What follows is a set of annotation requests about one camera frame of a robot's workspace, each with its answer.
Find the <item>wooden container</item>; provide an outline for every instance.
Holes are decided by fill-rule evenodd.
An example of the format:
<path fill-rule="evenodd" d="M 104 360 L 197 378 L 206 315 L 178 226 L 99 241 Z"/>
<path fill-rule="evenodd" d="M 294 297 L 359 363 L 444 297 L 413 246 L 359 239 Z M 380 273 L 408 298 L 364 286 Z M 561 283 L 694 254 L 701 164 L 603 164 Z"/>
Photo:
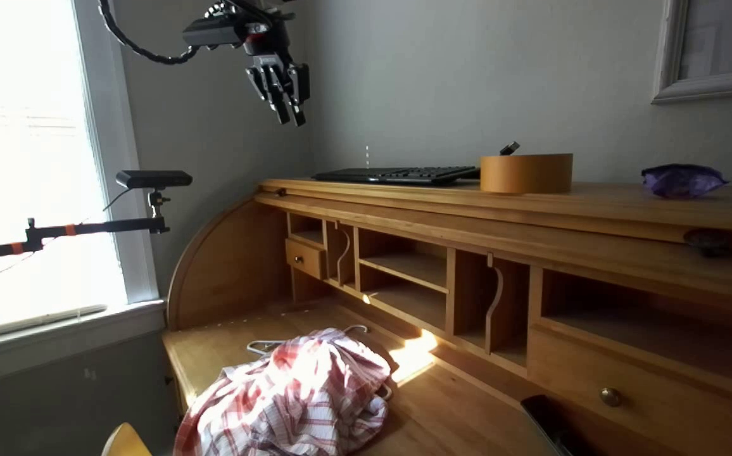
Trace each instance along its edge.
<path fill-rule="evenodd" d="M 489 154 L 481 192 L 571 192 L 573 154 Z"/>

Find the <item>wooden desk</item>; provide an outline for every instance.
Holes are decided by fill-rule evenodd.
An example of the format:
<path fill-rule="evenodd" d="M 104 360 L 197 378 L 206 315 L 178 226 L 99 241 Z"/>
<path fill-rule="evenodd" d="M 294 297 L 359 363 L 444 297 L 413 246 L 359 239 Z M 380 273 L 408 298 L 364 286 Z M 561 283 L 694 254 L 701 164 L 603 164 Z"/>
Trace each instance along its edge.
<path fill-rule="evenodd" d="M 386 348 L 434 335 L 435 364 L 399 389 L 373 454 L 548 451 L 516 407 L 529 393 L 603 454 L 732 454 L 732 191 L 270 179 L 192 239 L 168 306 L 186 403 L 254 336 L 339 322 L 377 326 Z"/>

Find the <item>wooden chair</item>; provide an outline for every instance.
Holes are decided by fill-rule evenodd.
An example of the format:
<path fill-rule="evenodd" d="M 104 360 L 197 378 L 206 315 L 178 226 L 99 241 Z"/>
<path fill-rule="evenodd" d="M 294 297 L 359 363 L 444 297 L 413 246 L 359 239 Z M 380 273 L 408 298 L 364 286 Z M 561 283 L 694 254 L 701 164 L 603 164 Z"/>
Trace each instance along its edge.
<path fill-rule="evenodd" d="M 153 456 L 131 422 L 121 422 L 109 435 L 102 456 Z"/>

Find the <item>crumpled cloth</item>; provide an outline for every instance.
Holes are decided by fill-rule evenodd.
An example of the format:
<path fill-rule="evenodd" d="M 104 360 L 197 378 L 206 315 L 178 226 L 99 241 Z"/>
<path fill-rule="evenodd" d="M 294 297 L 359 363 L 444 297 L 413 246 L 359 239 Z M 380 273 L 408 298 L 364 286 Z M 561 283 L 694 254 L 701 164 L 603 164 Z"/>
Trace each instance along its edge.
<path fill-rule="evenodd" d="M 226 368 L 178 427 L 176 456 L 338 456 L 380 434 L 390 364 L 339 330 Z"/>

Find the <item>drawer knob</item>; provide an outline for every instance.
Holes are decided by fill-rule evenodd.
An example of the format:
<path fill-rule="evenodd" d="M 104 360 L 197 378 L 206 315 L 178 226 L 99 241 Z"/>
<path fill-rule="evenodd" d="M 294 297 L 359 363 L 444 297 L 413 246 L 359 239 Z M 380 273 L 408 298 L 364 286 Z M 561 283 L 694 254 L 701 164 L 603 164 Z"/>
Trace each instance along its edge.
<path fill-rule="evenodd" d="M 613 387 L 600 387 L 600 403 L 611 406 L 611 407 L 620 407 L 623 406 L 623 396 Z"/>

